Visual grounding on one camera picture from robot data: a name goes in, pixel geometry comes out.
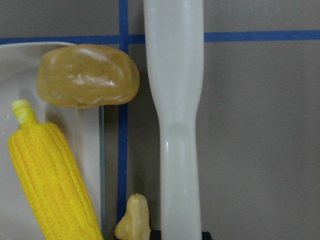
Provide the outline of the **brown toy potato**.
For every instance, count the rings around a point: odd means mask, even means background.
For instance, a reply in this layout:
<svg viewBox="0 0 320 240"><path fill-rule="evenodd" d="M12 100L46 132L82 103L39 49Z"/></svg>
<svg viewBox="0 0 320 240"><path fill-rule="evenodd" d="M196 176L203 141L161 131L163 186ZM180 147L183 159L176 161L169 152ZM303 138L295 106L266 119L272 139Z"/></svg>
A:
<svg viewBox="0 0 320 240"><path fill-rule="evenodd" d="M78 44L51 50L40 59L38 96L58 107L89 109L123 105L138 93L140 74L118 49Z"/></svg>

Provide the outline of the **beige hand brush black bristles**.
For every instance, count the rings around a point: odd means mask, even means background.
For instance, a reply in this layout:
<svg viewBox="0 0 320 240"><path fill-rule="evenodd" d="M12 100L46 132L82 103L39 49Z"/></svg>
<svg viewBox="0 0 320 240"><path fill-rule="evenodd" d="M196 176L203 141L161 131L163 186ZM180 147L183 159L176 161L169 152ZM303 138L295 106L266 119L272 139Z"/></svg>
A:
<svg viewBox="0 0 320 240"><path fill-rule="evenodd" d="M160 135L163 240L202 238L196 118L204 77L201 0L143 3L147 73Z"/></svg>

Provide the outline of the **tan toy ginger root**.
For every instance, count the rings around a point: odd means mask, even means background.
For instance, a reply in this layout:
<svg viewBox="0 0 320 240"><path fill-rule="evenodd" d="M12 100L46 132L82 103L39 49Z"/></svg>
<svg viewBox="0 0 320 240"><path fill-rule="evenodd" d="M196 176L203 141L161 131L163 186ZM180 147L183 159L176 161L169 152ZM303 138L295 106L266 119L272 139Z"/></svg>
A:
<svg viewBox="0 0 320 240"><path fill-rule="evenodd" d="M119 240L149 240L151 234L149 206L142 194L133 194L126 203L125 214L115 227Z"/></svg>

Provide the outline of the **yellow toy corn cob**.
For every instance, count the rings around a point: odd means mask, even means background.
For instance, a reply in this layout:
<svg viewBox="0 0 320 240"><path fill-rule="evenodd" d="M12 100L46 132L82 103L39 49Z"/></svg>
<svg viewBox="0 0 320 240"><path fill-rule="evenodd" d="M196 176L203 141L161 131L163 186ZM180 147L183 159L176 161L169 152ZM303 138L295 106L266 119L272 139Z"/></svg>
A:
<svg viewBox="0 0 320 240"><path fill-rule="evenodd" d="M9 155L44 238L101 240L84 180L60 128L38 122L27 100L11 107L19 129L8 140Z"/></svg>

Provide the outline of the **beige plastic dustpan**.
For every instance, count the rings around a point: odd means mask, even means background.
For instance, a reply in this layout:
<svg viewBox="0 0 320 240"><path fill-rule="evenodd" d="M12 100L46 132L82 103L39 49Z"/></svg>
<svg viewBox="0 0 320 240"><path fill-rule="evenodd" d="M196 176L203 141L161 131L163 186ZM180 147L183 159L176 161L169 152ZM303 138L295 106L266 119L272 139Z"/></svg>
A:
<svg viewBox="0 0 320 240"><path fill-rule="evenodd" d="M0 237L41 240L43 234L13 168L8 139L19 127L12 102L26 99L40 122L63 131L85 181L97 217L101 216L99 110L57 107L39 98L37 71L42 56L63 42L5 44L0 48Z"/></svg>

